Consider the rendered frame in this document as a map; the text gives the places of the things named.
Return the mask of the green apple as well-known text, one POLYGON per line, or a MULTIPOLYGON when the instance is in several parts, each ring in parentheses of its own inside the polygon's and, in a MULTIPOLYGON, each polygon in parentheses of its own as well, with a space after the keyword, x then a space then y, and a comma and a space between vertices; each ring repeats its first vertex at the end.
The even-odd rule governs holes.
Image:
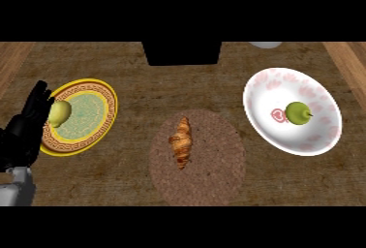
POLYGON ((309 106, 303 102, 292 102, 288 104, 285 109, 288 120, 295 125, 303 125, 309 122, 313 116, 309 106))

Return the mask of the black box appliance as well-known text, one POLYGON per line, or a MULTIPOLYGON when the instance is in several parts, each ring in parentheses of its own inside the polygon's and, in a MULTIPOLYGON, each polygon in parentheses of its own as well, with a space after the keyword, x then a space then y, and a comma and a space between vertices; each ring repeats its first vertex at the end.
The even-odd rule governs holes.
POLYGON ((219 61, 220 42, 143 42, 151 66, 210 65, 219 61))

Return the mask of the yellow-green pear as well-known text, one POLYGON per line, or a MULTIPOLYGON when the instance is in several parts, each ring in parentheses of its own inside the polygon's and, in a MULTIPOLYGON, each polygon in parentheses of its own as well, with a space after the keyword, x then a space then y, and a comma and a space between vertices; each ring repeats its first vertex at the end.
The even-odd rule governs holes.
POLYGON ((53 128, 58 128, 70 119, 71 104, 68 101, 56 101, 52 105, 49 114, 49 123, 53 128))

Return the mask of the white round object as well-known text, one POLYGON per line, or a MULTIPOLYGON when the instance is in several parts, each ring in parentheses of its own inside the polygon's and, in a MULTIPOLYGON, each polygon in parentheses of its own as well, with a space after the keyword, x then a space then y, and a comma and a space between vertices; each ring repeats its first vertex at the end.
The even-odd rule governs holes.
POLYGON ((259 48, 269 49, 278 47, 282 44, 282 42, 250 42, 250 44, 259 48))

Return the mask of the brown woven round placemat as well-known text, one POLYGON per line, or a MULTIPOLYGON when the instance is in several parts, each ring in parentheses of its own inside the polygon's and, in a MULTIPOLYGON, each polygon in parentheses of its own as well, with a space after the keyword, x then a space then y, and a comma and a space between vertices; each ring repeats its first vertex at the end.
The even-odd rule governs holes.
POLYGON ((228 205, 245 178, 245 148, 236 128, 207 109, 186 109, 163 122, 152 139, 149 171, 170 205, 228 205), (194 145, 186 168, 177 167, 168 137, 189 118, 194 145))

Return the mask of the golden brown croissant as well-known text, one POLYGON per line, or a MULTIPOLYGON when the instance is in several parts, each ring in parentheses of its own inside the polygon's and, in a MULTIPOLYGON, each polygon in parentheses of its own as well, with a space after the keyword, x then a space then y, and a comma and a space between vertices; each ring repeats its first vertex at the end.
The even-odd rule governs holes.
POLYGON ((174 135, 168 138, 171 149, 177 161, 177 168, 185 169, 189 163, 191 149, 194 145, 191 123, 186 116, 182 117, 174 135))

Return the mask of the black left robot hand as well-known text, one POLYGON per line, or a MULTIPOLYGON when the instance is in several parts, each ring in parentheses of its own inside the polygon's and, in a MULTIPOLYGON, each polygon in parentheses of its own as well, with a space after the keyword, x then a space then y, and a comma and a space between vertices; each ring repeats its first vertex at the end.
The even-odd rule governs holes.
POLYGON ((37 160, 43 127, 55 103, 47 83, 39 80, 27 97, 22 112, 0 128, 0 172, 30 167, 37 160))

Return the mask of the white bowl with pink pattern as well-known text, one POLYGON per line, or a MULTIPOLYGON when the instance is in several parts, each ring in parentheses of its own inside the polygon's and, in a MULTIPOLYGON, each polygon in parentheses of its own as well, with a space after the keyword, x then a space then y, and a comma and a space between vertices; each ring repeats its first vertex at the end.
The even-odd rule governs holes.
POLYGON ((337 145, 343 135, 343 114, 331 92, 303 72, 267 68, 250 78, 244 89, 250 123, 266 141, 298 156, 318 156, 337 145), (288 104, 303 102, 310 120, 294 124, 285 114, 288 104))

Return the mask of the yellow patterned round placemat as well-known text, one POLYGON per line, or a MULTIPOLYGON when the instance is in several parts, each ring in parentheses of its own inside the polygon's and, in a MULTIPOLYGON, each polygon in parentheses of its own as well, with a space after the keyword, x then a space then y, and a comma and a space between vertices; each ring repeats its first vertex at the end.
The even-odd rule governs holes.
POLYGON ((67 157, 84 152, 105 137, 117 118, 117 94, 107 82, 83 78, 62 85, 52 97, 70 103, 71 115, 58 128, 45 125, 40 150, 67 157))

